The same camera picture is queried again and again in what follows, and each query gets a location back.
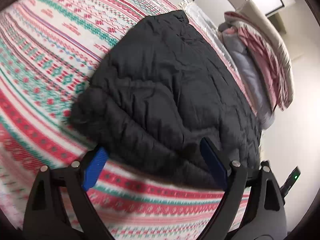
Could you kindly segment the black puffer jacket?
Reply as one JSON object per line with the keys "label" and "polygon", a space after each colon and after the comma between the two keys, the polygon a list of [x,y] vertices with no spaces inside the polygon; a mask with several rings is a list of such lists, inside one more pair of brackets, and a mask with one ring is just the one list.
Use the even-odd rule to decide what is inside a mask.
{"label": "black puffer jacket", "polygon": [[73,103],[70,123],[112,159],[175,184],[217,187],[200,154],[204,137],[230,160],[259,166],[260,123],[181,10],[127,32]]}

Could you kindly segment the pink folded blanket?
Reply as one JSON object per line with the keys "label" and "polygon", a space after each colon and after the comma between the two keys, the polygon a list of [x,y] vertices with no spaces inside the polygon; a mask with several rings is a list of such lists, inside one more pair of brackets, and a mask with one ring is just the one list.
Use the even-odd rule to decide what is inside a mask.
{"label": "pink folded blanket", "polygon": [[224,17],[226,23],[236,27],[238,37],[248,47],[263,76],[272,109],[276,107],[282,111],[287,109],[284,106],[286,92],[284,73],[271,45],[256,27],[238,18],[234,11],[226,12]]}

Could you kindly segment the grey folded quilt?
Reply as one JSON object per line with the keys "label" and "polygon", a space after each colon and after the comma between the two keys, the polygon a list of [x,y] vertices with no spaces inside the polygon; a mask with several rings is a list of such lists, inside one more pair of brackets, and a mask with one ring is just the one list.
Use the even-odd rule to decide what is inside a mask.
{"label": "grey folded quilt", "polygon": [[261,128],[267,130],[274,123],[274,114],[261,72],[258,70],[248,47],[238,37],[236,27],[228,23],[222,23],[218,30],[257,112]]}

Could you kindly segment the beige folded blanket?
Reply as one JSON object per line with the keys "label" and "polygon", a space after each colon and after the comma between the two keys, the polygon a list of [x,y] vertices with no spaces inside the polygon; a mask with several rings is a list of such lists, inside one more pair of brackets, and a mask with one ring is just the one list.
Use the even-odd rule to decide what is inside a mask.
{"label": "beige folded blanket", "polygon": [[242,18],[245,22],[256,27],[271,45],[284,73],[284,81],[286,82],[284,106],[288,108],[293,102],[294,81],[292,63],[284,40],[271,21],[252,0],[247,0],[240,8],[236,9],[235,13],[238,18]]}

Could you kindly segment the striped patterned bed sheet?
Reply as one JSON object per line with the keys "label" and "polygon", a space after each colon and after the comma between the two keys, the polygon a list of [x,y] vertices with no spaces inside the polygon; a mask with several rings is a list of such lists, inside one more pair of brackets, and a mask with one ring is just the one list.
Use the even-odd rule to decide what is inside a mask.
{"label": "striped patterned bed sheet", "polygon": [[[3,239],[24,238],[24,214],[42,166],[67,167],[104,148],[73,128],[70,116],[106,54],[143,18],[176,10],[168,0],[17,0],[1,11],[1,211],[13,227]],[[256,116],[216,29],[202,15],[183,12]],[[60,192],[80,231],[67,190]],[[195,239],[223,197],[217,187],[175,184],[109,153],[87,195],[113,239]]]}

